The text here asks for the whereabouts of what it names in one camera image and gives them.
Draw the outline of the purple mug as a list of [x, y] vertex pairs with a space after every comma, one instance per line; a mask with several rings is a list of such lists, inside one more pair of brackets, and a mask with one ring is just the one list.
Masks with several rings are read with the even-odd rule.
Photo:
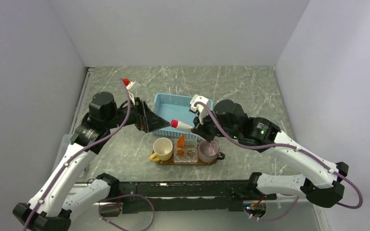
[[220, 146], [217, 141], [202, 140], [198, 145], [198, 158], [203, 163], [210, 164], [217, 160], [224, 160], [225, 154], [220, 152]]

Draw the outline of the white toothpaste tube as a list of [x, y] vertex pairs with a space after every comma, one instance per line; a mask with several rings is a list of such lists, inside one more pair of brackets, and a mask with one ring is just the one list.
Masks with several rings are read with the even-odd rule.
[[177, 130], [180, 130], [180, 131], [183, 131], [183, 132], [187, 132], [187, 133], [191, 133], [191, 130], [193, 128], [189, 124], [187, 124], [185, 122], [182, 122], [182, 121], [179, 121], [179, 120], [175, 120], [175, 119], [173, 119], [171, 121], [170, 126], [172, 128], [175, 128]]

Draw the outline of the yellow mug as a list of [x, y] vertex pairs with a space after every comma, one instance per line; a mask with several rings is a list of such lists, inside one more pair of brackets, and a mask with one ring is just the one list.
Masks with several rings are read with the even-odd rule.
[[158, 138], [153, 143], [153, 153], [149, 157], [149, 161], [167, 161], [173, 153], [173, 143], [168, 138]]

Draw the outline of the orange toothpaste tube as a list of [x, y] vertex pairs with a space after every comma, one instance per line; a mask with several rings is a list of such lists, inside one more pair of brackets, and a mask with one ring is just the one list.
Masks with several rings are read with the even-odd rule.
[[183, 155], [185, 153], [185, 151], [184, 151], [184, 144], [185, 144], [185, 134], [183, 134], [177, 140], [177, 154], [178, 155]]

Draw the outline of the clear glass holder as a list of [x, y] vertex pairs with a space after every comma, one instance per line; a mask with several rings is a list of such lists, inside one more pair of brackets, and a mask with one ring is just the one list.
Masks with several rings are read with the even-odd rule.
[[174, 139], [173, 162], [179, 164], [193, 164], [198, 162], [198, 140], [185, 138], [183, 155], [177, 154], [177, 140]]

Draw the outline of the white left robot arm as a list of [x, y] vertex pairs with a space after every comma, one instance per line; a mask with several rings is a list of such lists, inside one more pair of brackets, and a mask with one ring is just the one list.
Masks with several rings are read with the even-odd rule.
[[89, 112], [76, 128], [54, 172], [27, 203], [18, 203], [13, 209], [13, 215], [23, 224], [24, 230], [66, 231], [71, 222], [92, 204], [102, 200], [115, 201], [121, 195], [119, 180], [107, 173], [98, 175], [75, 195], [70, 196], [69, 192], [106, 142], [129, 125], [149, 133], [166, 128], [170, 123], [137, 97], [118, 106], [112, 93], [95, 94]]

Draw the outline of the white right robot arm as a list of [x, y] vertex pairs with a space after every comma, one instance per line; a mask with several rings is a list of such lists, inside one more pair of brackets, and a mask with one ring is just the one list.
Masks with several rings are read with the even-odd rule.
[[262, 117], [249, 117], [241, 105], [231, 100], [217, 103], [213, 110], [199, 98], [190, 104], [197, 114], [192, 133], [208, 142], [226, 137], [233, 144], [279, 158], [298, 174], [275, 176], [253, 172], [246, 193], [252, 200], [268, 194], [305, 197], [324, 208], [338, 205], [344, 196], [342, 178], [348, 173], [344, 162], [333, 163], [311, 153], [290, 138], [279, 126]]

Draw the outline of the oval wooden tray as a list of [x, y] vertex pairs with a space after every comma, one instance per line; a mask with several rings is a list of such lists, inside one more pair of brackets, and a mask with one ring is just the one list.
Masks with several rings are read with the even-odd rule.
[[182, 150], [183, 154], [178, 153], [177, 146], [170, 143], [155, 145], [148, 160], [166, 166], [211, 166], [225, 158], [225, 154], [219, 151], [217, 145], [208, 143], [186, 145]]

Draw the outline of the light blue plastic basket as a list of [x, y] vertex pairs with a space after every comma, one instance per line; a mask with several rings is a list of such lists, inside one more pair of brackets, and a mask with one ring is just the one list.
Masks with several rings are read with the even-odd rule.
[[[173, 95], [167, 93], [158, 93], [154, 98], [154, 109], [153, 112], [169, 123], [175, 119], [181, 122], [185, 122], [189, 125], [193, 124], [193, 119], [196, 116], [189, 110], [190, 102], [192, 97]], [[167, 138], [180, 138], [183, 134], [187, 139], [202, 140], [201, 137], [189, 133], [177, 130], [168, 126], [152, 132], [156, 136], [167, 137]]]

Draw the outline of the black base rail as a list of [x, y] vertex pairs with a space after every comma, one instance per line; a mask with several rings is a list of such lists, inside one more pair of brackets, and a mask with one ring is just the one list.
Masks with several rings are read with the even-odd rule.
[[101, 203], [121, 203], [123, 214], [155, 211], [242, 212], [249, 202], [275, 200], [248, 188], [247, 180], [121, 181]]

